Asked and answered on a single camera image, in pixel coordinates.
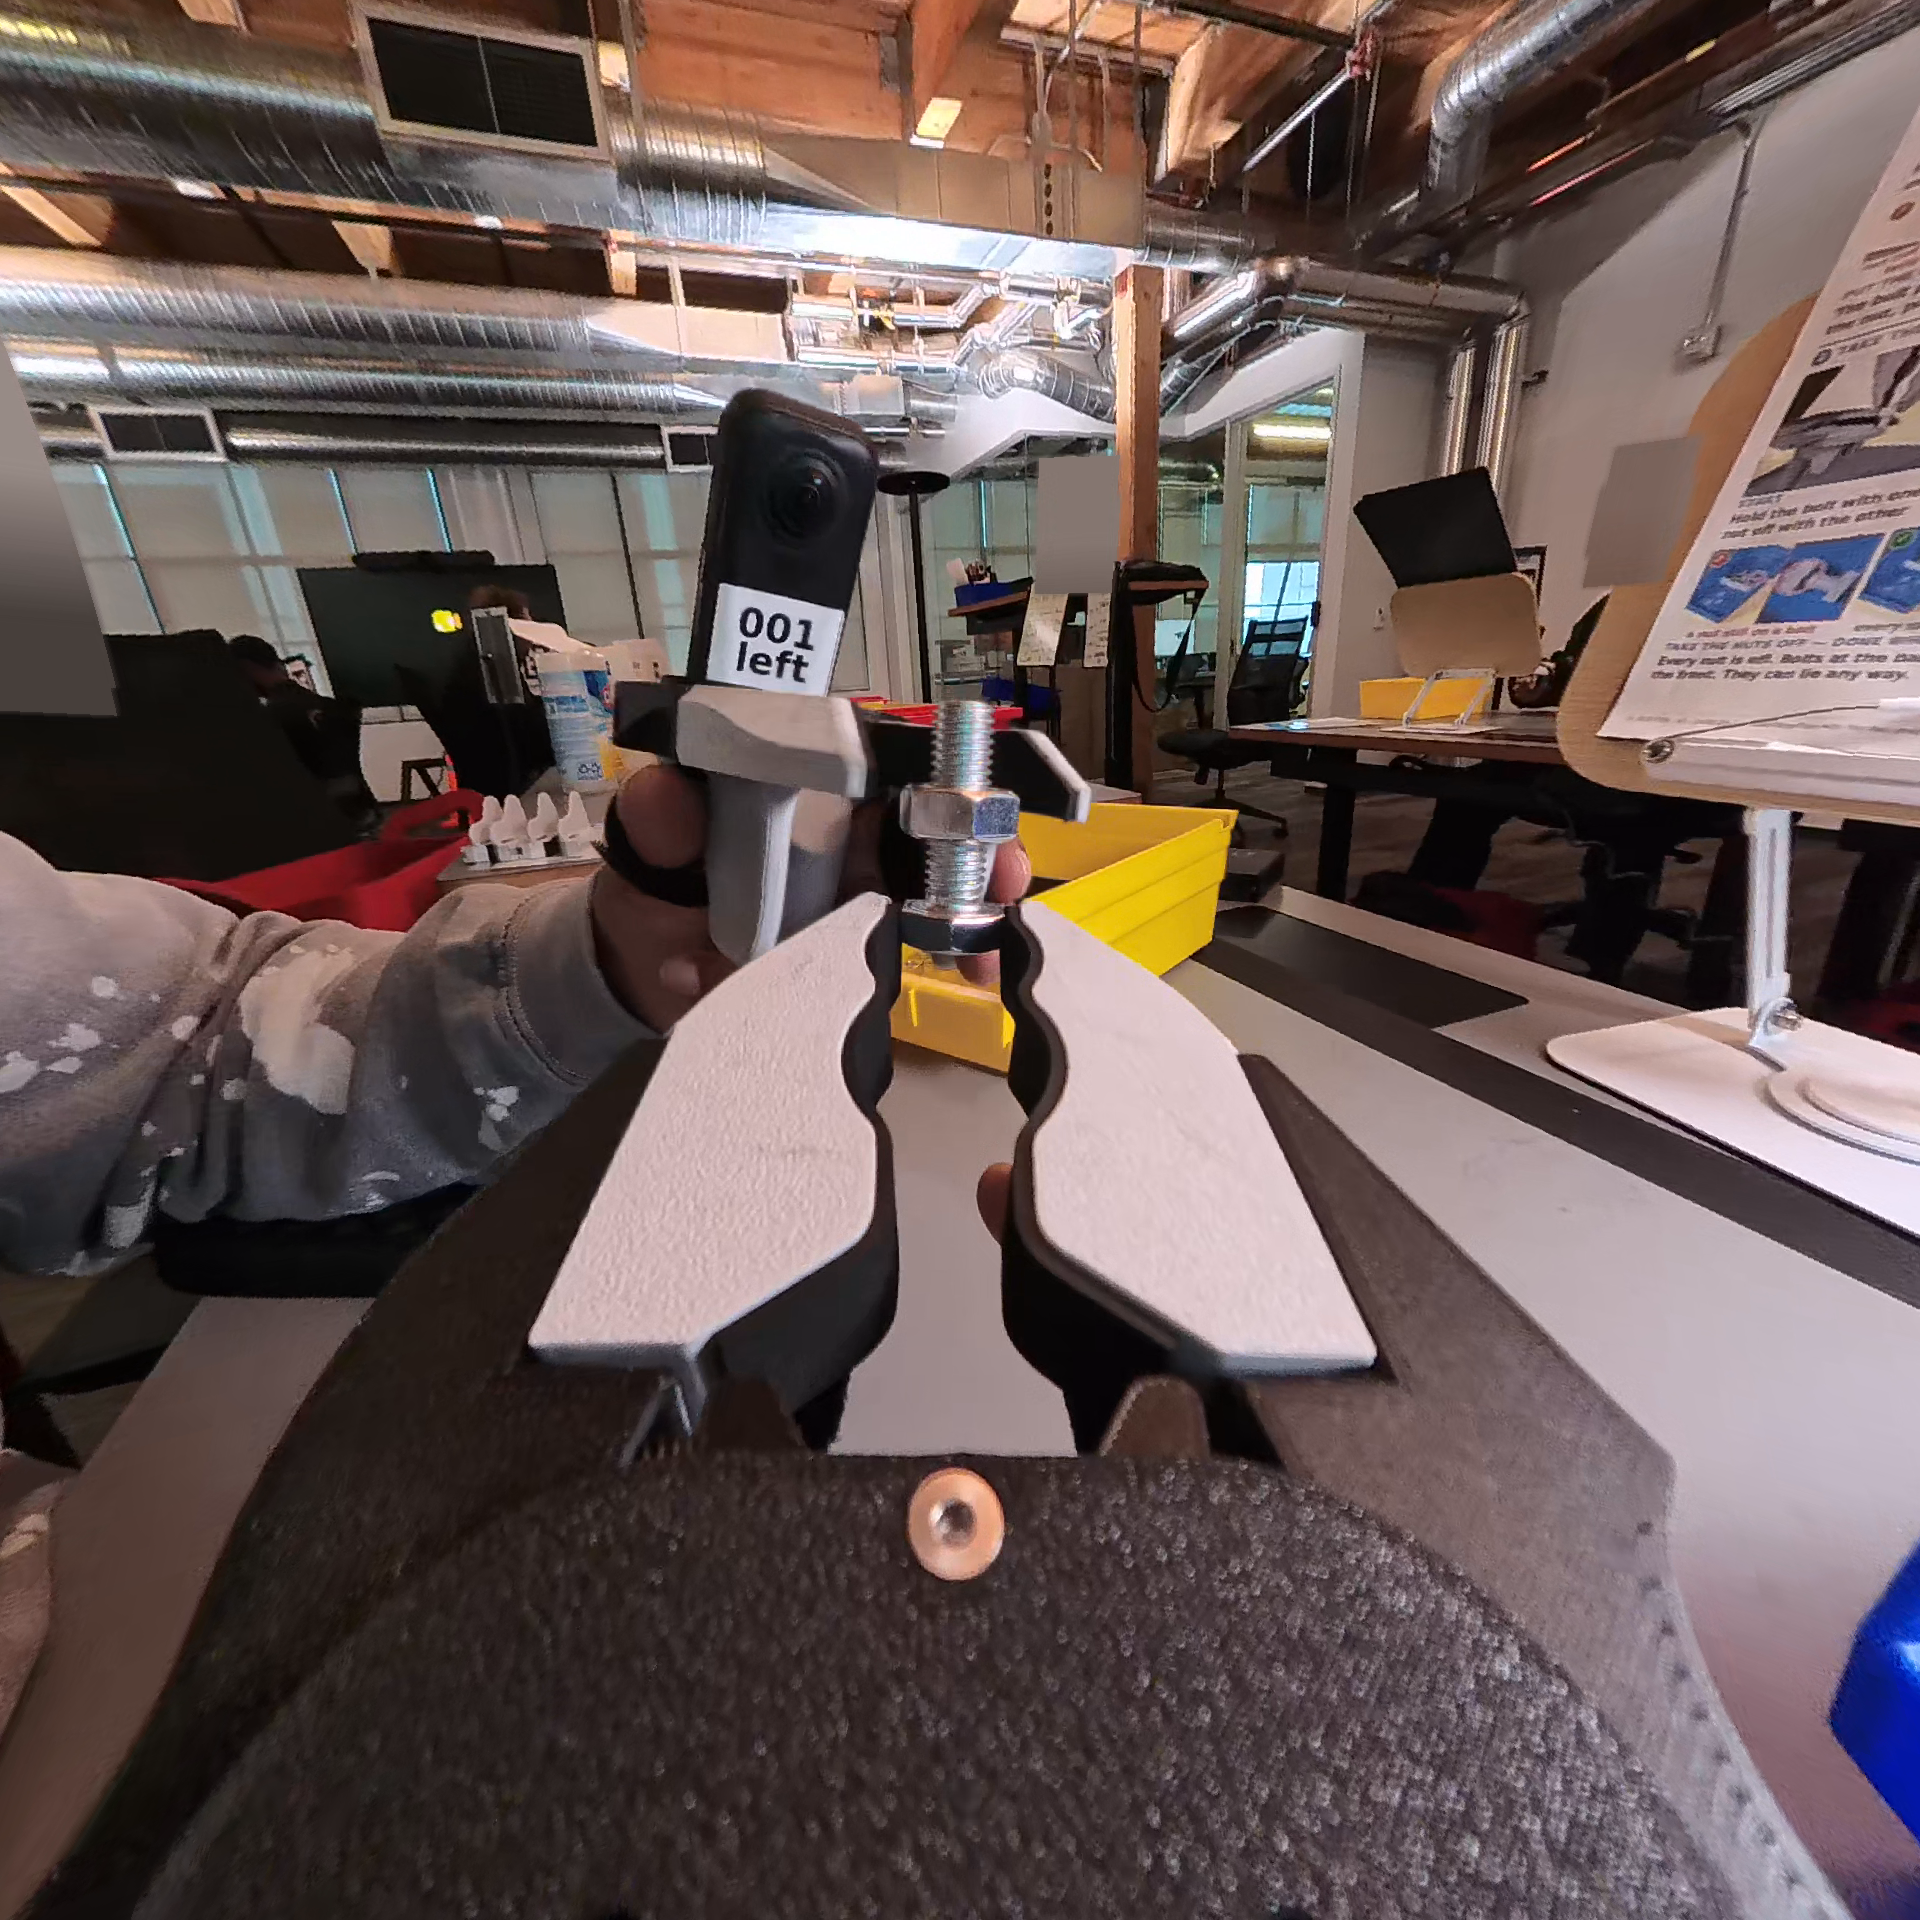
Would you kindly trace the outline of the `silver hex nut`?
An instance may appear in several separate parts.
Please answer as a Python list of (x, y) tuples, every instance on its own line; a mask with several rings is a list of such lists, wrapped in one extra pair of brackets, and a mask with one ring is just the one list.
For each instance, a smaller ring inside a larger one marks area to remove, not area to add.
[(898, 800), (898, 823), (924, 845), (1003, 845), (1019, 834), (1019, 800), (993, 784), (911, 784)]

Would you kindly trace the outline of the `black computer monitor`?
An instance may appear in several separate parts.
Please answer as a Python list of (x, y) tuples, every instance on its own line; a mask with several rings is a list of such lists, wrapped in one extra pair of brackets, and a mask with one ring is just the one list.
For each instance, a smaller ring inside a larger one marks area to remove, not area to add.
[(1354, 517), (1400, 589), (1519, 572), (1495, 480), (1483, 466), (1359, 495)]

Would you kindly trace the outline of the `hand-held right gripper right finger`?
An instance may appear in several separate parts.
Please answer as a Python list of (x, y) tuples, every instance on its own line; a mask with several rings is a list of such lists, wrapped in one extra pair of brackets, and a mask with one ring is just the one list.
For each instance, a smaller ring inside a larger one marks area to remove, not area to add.
[(1379, 1346), (1259, 1090), (1259, 1060), (1048, 903), (1001, 951), (1024, 1124), (1001, 1321), (1099, 1438), (1144, 1377), (1359, 1376)]

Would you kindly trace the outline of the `instruction sheet stand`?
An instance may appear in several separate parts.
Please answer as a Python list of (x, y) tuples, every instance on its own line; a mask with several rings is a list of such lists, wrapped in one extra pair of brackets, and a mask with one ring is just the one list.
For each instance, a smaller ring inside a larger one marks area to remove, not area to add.
[(1610, 1094), (1916, 1236), (1916, 1050), (1804, 1013), (1793, 830), (1916, 832), (1918, 126), (1818, 296), (1696, 414), (1695, 534), (1617, 586), (1564, 704), (1564, 753), (1650, 800), (1742, 808), (1738, 1006), (1547, 1042)]

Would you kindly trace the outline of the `black office chair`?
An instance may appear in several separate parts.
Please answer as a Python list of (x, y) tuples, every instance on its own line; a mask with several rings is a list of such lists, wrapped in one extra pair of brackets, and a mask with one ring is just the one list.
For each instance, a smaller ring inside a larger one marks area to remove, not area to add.
[(1159, 735), (1164, 753), (1192, 762), (1194, 781), (1211, 791), (1214, 807), (1227, 807), (1230, 773), (1265, 760), (1257, 742), (1236, 741), (1236, 728), (1278, 724), (1298, 710), (1311, 636), (1307, 614), (1248, 620), (1216, 721)]
[(454, 1185), (335, 1220), (162, 1220), (160, 1281), (206, 1301), (369, 1301), (411, 1269), (450, 1293), (552, 1280), (591, 1189), (503, 1181)]

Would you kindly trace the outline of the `silver hex bolt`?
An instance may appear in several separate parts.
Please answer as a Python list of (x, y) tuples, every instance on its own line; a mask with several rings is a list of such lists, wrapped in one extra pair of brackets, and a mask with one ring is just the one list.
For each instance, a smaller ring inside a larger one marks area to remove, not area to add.
[[(912, 784), (993, 784), (994, 708), (983, 702), (940, 704), (932, 713), (928, 770)], [(991, 953), (1001, 941), (1001, 904), (991, 897), (994, 861), (1003, 845), (924, 845), (920, 896), (902, 911), (908, 949), (954, 966)]]

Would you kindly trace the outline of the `person's left forearm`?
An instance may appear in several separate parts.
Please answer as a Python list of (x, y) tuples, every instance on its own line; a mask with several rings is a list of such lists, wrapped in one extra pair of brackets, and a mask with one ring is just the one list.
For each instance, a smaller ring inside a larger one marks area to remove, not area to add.
[(598, 962), (591, 879), (466, 886), (395, 933), (235, 917), (4, 837), (4, 1269), (481, 1184), (655, 1034)]

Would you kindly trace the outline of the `white plastic bottle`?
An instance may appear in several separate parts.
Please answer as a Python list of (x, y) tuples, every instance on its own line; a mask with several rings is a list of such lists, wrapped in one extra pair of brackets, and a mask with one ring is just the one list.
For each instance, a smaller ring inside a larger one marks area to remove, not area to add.
[(546, 737), (564, 789), (598, 793), (618, 781), (608, 768), (615, 727), (615, 670), (591, 646), (531, 654)]

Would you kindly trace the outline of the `row of small white parts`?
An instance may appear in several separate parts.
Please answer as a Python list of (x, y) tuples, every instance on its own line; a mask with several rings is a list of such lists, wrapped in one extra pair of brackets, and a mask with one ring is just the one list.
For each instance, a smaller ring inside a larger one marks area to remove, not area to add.
[(483, 802), (483, 814), (466, 824), (458, 855), (440, 876), (440, 886), (466, 881), (539, 881), (585, 872), (603, 855), (603, 832), (579, 791), (556, 798), (548, 791), (531, 802), (520, 798)]

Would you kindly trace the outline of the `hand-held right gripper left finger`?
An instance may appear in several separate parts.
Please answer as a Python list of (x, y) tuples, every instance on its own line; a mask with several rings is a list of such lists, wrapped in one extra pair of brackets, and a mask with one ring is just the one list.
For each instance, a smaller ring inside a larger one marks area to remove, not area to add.
[(898, 913), (856, 897), (672, 1031), (532, 1322), (544, 1362), (665, 1376), (691, 1422), (727, 1381), (831, 1397), (894, 1322), (881, 1119)]

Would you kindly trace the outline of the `blue plastic bin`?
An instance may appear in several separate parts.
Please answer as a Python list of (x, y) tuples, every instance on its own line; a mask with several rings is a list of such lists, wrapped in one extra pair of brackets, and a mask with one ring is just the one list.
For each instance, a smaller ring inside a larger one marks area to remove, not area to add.
[(1831, 1703), (1831, 1733), (1918, 1837), (1918, 1550), (1862, 1618)]

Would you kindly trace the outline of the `red plastic tub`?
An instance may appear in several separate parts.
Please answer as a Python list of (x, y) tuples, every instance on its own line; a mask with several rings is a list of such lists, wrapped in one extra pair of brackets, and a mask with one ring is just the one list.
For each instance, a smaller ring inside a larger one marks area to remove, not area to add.
[(375, 838), (226, 879), (168, 879), (184, 893), (233, 913), (283, 913), (406, 933), (440, 897), (440, 876), (455, 856), (454, 834)]

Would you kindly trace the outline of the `yellow plastic bin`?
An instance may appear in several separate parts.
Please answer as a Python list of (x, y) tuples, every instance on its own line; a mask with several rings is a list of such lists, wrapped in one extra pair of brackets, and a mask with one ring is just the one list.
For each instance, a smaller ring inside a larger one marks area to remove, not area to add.
[[(1236, 820), (1235, 807), (1142, 802), (1097, 802), (1083, 823), (1024, 814), (1030, 893), (1164, 976), (1214, 936)], [(912, 949), (904, 951), (892, 1031), (985, 1071), (1006, 1071), (1016, 1039), (996, 986), (977, 986)]]

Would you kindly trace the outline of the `wooden desk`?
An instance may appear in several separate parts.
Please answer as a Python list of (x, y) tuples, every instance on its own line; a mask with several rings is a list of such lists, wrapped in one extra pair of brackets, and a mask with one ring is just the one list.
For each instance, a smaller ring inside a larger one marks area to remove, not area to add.
[(1270, 773), (1323, 789), (1312, 890), (1346, 900), (1359, 796), (1460, 800), (1572, 838), (1572, 773), (1547, 713), (1508, 713), (1490, 724), (1370, 724), (1292, 718), (1227, 727), (1226, 737)]

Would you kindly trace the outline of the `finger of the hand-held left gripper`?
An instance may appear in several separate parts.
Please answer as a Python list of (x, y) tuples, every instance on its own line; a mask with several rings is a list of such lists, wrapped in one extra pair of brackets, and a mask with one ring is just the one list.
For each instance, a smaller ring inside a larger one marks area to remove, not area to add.
[(1083, 824), (1092, 808), (1090, 781), (1049, 733), (1036, 727), (994, 732), (993, 784), (1012, 793), (1023, 814)]
[(836, 904), (872, 753), (850, 702), (696, 687), (674, 719), (680, 768), (704, 777), (713, 945), (745, 966)]

